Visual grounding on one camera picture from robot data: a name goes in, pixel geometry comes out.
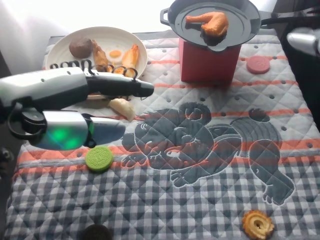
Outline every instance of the gingham fabric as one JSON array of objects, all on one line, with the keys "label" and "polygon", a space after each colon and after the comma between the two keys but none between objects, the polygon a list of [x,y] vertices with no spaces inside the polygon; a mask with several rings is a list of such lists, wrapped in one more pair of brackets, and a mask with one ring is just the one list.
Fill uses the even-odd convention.
[{"label": "gingham fabric", "polygon": [[[149,57],[141,79],[155,91],[131,98],[133,122],[120,117],[126,134],[108,144],[114,163],[94,174],[87,148],[25,143],[5,239],[75,240],[102,224],[115,240],[244,240],[250,210],[271,218],[270,239],[320,239],[320,134],[274,32],[242,45],[227,91],[180,81],[172,32],[138,36]],[[269,72],[247,71],[255,55],[269,57]],[[68,109],[116,115],[103,101]]]}]

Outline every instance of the table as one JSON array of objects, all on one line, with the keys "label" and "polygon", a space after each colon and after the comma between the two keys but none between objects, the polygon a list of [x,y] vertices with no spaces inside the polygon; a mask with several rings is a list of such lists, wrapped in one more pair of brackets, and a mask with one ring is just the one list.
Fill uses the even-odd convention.
[{"label": "table", "polygon": [[[0,51],[13,75],[40,70],[51,36],[94,26],[131,33],[165,31],[169,27],[160,23],[160,11],[173,1],[0,0]],[[277,3],[251,1],[259,10],[269,12]]]}]

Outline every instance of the oval plate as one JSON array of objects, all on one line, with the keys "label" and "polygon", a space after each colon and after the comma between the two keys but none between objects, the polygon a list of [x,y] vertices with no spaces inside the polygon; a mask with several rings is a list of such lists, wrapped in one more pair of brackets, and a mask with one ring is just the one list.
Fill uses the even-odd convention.
[{"label": "oval plate", "polygon": [[[46,62],[45,62],[45,69],[50,69],[50,65],[52,64],[60,64],[62,62],[69,62],[69,61],[80,61],[81,59],[75,58],[71,55],[69,51],[69,44],[72,39],[76,37],[85,37],[88,39],[95,40],[97,44],[102,48],[103,51],[106,52],[108,49],[111,51],[112,49],[123,49],[124,51],[128,51],[133,44],[137,44],[139,47],[139,58],[137,61],[137,65],[135,69],[138,72],[137,78],[141,76],[143,71],[145,70],[148,62],[147,50],[145,45],[141,42],[139,38],[133,35],[130,32],[125,30],[115,28],[115,27],[108,27],[108,26],[95,26],[84,28],[78,31],[75,31],[61,40],[59,40],[49,52]],[[90,57],[86,58],[92,61],[94,64],[94,57],[91,54]],[[95,100],[95,99],[103,99],[103,95],[91,94],[88,96],[88,99]]]}]

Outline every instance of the black pan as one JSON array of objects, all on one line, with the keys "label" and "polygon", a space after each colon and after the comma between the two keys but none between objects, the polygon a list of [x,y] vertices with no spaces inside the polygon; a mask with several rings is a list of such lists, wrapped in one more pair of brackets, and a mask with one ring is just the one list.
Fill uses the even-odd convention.
[{"label": "black pan", "polygon": [[[215,40],[207,38],[201,31],[202,23],[186,25],[186,16],[198,16],[209,12],[226,14],[229,27],[224,37]],[[160,21],[170,26],[182,39],[201,47],[208,47],[214,52],[221,52],[252,39],[261,25],[319,18],[319,13],[320,7],[287,13],[259,11],[249,0],[175,0],[170,8],[161,11]]]}]

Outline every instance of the red box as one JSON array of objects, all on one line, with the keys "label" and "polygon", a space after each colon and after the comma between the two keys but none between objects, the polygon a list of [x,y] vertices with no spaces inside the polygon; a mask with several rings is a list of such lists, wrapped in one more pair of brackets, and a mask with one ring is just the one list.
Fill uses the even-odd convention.
[{"label": "red box", "polygon": [[241,45],[213,52],[179,39],[181,81],[228,86],[235,74]]}]

